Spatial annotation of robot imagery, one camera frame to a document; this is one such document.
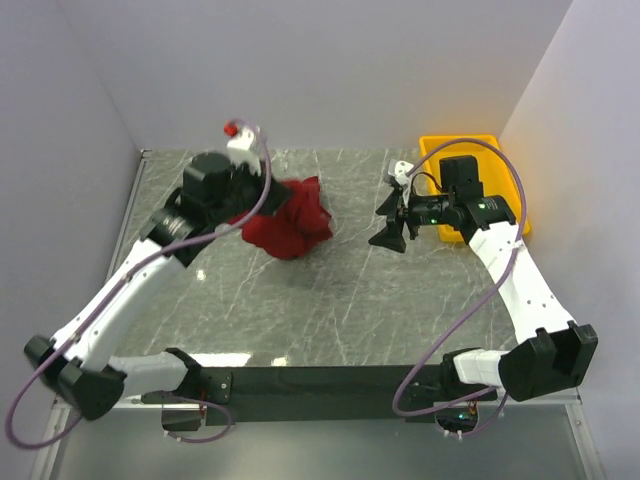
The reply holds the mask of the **red t shirt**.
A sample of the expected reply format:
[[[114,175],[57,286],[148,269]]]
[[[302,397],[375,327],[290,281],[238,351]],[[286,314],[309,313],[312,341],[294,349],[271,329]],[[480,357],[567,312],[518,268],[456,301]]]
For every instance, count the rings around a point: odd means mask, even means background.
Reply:
[[[332,217],[321,202],[317,176],[285,180],[284,185],[292,197],[275,215],[253,216],[241,228],[241,237],[273,258],[292,260],[333,237]]]

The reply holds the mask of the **yellow plastic tray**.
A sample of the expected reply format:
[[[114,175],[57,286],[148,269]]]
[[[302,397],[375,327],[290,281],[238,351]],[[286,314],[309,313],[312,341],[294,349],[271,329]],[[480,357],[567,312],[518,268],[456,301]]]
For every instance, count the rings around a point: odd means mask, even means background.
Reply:
[[[441,144],[458,138],[474,138],[486,142],[498,150],[501,149],[496,137],[490,134],[426,135],[419,139],[421,155],[426,156]],[[474,156],[477,160],[479,179],[483,183],[485,195],[502,196],[515,214],[516,220],[520,222],[521,198],[515,179],[504,161],[492,150],[475,143],[456,143],[433,155],[423,164],[422,170],[426,174],[432,175],[437,183],[443,187],[444,181],[440,178],[440,160],[448,157],[466,155]]]

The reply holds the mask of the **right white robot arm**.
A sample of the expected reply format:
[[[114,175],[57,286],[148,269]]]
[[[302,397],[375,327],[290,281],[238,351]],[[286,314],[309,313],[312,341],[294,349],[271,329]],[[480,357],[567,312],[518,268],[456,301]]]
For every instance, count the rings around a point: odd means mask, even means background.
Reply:
[[[444,355],[438,378],[446,397],[467,399],[493,388],[525,401],[582,384],[598,336],[591,325],[577,324],[552,293],[504,198],[420,196],[396,188],[376,212],[385,226],[370,245],[398,253],[421,226],[453,227],[486,268],[511,319],[512,350],[476,347]]]

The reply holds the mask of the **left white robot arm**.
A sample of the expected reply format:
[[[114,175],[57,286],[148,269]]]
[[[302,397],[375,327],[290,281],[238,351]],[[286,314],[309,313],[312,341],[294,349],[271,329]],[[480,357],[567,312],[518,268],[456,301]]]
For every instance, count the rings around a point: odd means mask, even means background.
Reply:
[[[152,356],[118,358],[115,351],[145,306],[186,270],[234,218],[273,214],[290,198],[271,172],[268,156],[248,159],[218,152],[195,155],[182,183],[150,216],[120,268],[91,302],[51,338],[36,335],[24,353],[41,381],[93,421],[122,398],[167,392],[193,399],[201,365],[178,348]]]

